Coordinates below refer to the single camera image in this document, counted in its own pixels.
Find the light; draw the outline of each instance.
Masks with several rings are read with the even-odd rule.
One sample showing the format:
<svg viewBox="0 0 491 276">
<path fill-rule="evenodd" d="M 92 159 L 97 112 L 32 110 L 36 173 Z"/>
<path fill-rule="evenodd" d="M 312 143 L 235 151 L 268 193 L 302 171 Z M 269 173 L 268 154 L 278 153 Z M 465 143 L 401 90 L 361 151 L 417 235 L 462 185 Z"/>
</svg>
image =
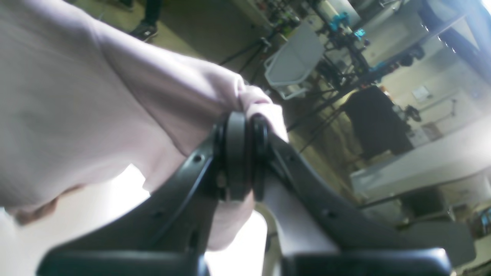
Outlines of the light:
<svg viewBox="0 0 491 276">
<path fill-rule="evenodd" d="M 257 211 L 253 211 L 227 249 L 205 253 L 210 274 L 213 276 L 261 276 L 267 235 L 266 220 Z"/>
<path fill-rule="evenodd" d="M 481 3 L 483 4 L 484 8 L 491 13 L 491 0 L 481 0 Z"/>
<path fill-rule="evenodd" d="M 443 248 L 438 248 L 435 252 L 435 255 L 445 258 L 447 256 L 447 252 Z"/>
</svg>

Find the person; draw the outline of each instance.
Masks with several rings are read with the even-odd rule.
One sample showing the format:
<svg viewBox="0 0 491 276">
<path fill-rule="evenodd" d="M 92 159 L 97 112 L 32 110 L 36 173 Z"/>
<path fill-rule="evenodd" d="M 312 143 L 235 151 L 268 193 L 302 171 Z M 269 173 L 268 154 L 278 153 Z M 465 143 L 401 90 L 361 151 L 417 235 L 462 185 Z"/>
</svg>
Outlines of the person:
<svg viewBox="0 0 491 276">
<path fill-rule="evenodd" d="M 118 0 L 120 5 L 132 11 L 134 8 L 134 0 Z M 160 16 L 160 8 L 162 0 L 147 0 L 145 5 L 145 17 L 140 24 L 130 32 L 131 36 L 146 42 L 158 33 L 157 20 Z"/>
<path fill-rule="evenodd" d="M 263 114 L 288 139 L 281 107 L 240 75 L 142 43 L 63 0 L 2 0 L 0 22 L 0 207 L 24 222 L 130 164 L 155 191 L 224 112 Z M 253 208 L 252 194 L 220 203 L 208 249 L 228 246 Z"/>
</svg>

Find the black bracket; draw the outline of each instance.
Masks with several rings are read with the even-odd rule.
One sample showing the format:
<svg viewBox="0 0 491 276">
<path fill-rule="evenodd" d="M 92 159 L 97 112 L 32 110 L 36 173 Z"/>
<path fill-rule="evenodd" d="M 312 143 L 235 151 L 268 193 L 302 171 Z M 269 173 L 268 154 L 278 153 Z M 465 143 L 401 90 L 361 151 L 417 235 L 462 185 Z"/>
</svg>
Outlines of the black bracket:
<svg viewBox="0 0 491 276">
<path fill-rule="evenodd" d="M 274 215 L 282 275 L 448 276 L 442 249 L 399 236 L 339 197 L 273 134 L 265 118 L 224 116 L 148 200 L 47 253 L 40 276 L 209 275 L 203 256 L 215 208 L 253 189 Z"/>
</svg>

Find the equipment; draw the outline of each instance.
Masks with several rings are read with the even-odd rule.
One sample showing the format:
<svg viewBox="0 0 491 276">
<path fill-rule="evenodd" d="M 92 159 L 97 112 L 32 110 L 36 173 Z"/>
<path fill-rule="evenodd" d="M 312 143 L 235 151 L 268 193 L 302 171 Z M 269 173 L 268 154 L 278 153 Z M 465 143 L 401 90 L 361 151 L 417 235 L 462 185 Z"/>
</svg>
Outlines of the equipment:
<svg viewBox="0 0 491 276">
<path fill-rule="evenodd" d="M 274 39 L 274 37 L 277 34 L 281 33 L 281 31 L 283 30 L 283 28 L 285 26 L 290 26 L 292 28 L 295 28 L 298 25 L 299 25 L 299 22 L 297 22 L 295 20 L 287 20 L 285 22 L 277 24 L 276 26 L 273 27 L 273 30 L 270 32 L 270 34 L 267 37 L 260 37 L 259 39 L 257 39 L 253 43 L 244 47 L 242 50 L 239 50 L 235 54 L 227 57 L 224 61 L 220 62 L 219 65 L 223 66 L 223 65 L 233 61 L 234 59 L 248 53 L 250 50 L 256 48 L 256 51 L 246 60 L 246 62 L 239 69 L 238 73 L 239 74 L 242 73 L 249 66 L 249 64 L 256 58 L 257 55 L 259 55 L 261 52 L 263 52 L 263 54 L 266 54 L 269 51 L 269 49 L 273 47 L 273 45 L 271 44 L 271 41 Z M 255 69 L 255 71 L 254 71 L 254 73 L 253 73 L 253 75 L 249 81 L 250 84 L 254 84 L 260 67 L 261 67 L 261 65 L 257 66 L 257 68 Z"/>
<path fill-rule="evenodd" d="M 209 275 L 203 254 L 220 200 L 251 191 L 278 224 L 285 276 L 448 276 L 444 250 L 375 224 L 332 192 L 265 118 L 224 116 L 148 200 L 45 256 L 40 276 Z"/>
<path fill-rule="evenodd" d="M 350 16 L 347 12 L 343 12 L 342 14 L 336 14 L 334 18 L 330 22 L 331 29 L 337 30 L 341 26 L 347 28 L 350 25 Z"/>
<path fill-rule="evenodd" d="M 456 17 L 448 20 L 447 22 L 441 24 L 434 30 L 430 31 L 426 36 L 421 38 L 419 41 L 415 42 L 414 44 L 410 45 L 407 49 L 404 51 L 394 55 L 393 57 L 387 59 L 383 63 L 381 63 L 381 66 L 378 67 L 376 70 L 373 70 L 367 74 L 362 74 L 359 76 L 356 80 L 352 82 L 348 82 L 342 87 L 335 87 L 335 91 L 337 93 L 333 96 L 330 97 L 328 100 L 324 100 L 323 103 L 319 104 L 300 118 L 298 118 L 295 122 L 293 122 L 288 128 L 288 131 L 291 131 L 298 126 L 300 126 L 304 121 L 308 120 L 312 116 L 317 115 L 320 113 L 322 110 L 324 110 L 327 107 L 330 107 L 332 104 L 334 104 L 336 101 L 344 97 L 346 94 L 350 93 L 354 89 L 358 89 L 359 87 L 366 85 L 367 83 L 373 83 L 374 81 L 378 80 L 387 70 L 392 70 L 393 66 L 395 63 L 398 63 L 402 58 L 406 57 L 409 53 L 414 52 L 414 49 L 418 49 L 423 45 L 426 41 L 429 39 L 447 31 L 449 28 L 451 28 L 455 23 L 459 22 L 463 18 L 466 17 L 465 13 L 459 14 Z"/>
<path fill-rule="evenodd" d="M 324 54 L 324 46 L 308 21 L 264 62 L 264 77 L 283 100 L 304 97 L 312 89 L 307 78 Z"/>
</svg>

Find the sneaker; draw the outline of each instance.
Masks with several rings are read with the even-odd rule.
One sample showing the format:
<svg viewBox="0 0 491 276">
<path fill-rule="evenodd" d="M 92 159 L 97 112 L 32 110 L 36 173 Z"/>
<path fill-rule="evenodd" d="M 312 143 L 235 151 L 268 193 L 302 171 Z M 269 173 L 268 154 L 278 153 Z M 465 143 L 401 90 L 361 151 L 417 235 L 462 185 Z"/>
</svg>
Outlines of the sneaker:
<svg viewBox="0 0 491 276">
<path fill-rule="evenodd" d="M 150 38 L 157 35 L 157 27 L 148 25 L 146 23 L 140 23 L 140 25 L 138 25 L 132 32 L 130 32 L 130 35 L 138 38 L 143 42 L 146 42 Z"/>
<path fill-rule="evenodd" d="M 116 2 L 123 7 L 124 9 L 128 11 L 133 11 L 134 5 L 133 5 L 134 0 L 116 0 Z"/>
</svg>

